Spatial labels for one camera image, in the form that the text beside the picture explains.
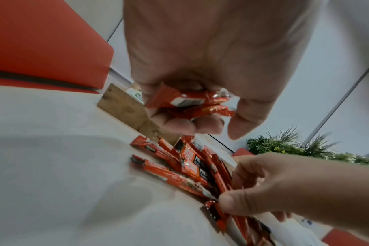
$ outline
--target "fingernail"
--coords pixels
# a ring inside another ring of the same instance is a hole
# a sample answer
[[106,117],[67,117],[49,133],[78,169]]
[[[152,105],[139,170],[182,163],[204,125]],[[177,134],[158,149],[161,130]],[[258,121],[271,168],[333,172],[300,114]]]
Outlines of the fingernail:
[[233,197],[227,193],[223,193],[218,198],[220,208],[223,212],[231,214],[234,211]]

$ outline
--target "hand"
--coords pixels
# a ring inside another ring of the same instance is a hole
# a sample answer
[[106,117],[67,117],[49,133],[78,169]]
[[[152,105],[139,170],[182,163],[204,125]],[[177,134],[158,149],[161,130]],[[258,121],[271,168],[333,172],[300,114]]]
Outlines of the hand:
[[[369,236],[369,167],[276,153],[235,160],[236,190],[220,195],[223,211],[292,212]],[[256,186],[258,177],[264,182]]]
[[[161,82],[184,90],[227,88],[241,99],[228,133],[261,124],[294,72],[310,36],[315,0],[125,0],[125,37],[143,100]],[[223,121],[147,110],[171,132],[219,134]]]

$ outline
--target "palm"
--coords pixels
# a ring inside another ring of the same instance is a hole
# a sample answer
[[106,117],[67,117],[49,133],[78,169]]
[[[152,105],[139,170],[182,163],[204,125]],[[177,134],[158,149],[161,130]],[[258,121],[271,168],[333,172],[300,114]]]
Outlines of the palm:
[[308,2],[125,0],[132,77],[146,99],[161,81],[227,88],[241,98],[230,123],[241,137],[265,120],[294,71],[308,22],[291,27]]

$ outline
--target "green plant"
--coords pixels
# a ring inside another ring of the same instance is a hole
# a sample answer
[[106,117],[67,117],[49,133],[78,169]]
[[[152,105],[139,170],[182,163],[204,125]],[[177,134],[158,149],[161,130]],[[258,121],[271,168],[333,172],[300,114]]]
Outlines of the green plant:
[[279,134],[272,135],[268,130],[265,133],[267,137],[258,136],[246,141],[247,149],[253,154],[262,154],[266,152],[276,152],[282,154],[294,154],[299,156],[310,156],[325,160],[338,160],[360,165],[369,165],[369,154],[353,155],[351,153],[336,153],[331,148],[337,144],[328,143],[326,137],[329,133],[317,136],[308,144],[299,143],[299,134],[296,127],[290,127],[287,130],[281,130]]

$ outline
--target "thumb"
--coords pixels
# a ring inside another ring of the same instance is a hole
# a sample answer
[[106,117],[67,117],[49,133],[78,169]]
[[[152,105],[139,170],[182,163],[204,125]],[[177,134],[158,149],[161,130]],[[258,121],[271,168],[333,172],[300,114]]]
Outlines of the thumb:
[[224,192],[219,197],[219,204],[223,212],[240,216],[277,211],[277,209],[271,207],[274,203],[267,184],[249,189]]

